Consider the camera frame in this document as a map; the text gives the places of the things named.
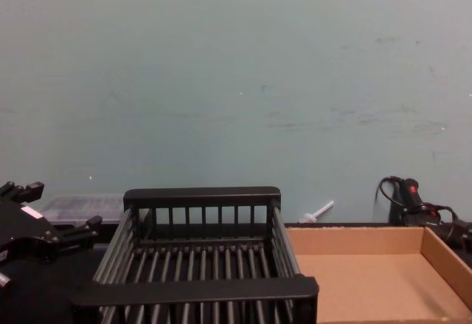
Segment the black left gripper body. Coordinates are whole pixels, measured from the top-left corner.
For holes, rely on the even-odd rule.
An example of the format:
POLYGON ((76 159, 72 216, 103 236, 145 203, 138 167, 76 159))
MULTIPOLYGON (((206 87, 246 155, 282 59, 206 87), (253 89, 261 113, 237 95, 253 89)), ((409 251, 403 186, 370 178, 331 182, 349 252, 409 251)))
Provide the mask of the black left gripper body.
POLYGON ((17 260, 50 262, 58 257, 58 232, 29 206, 37 200, 1 198, 1 265, 17 260))

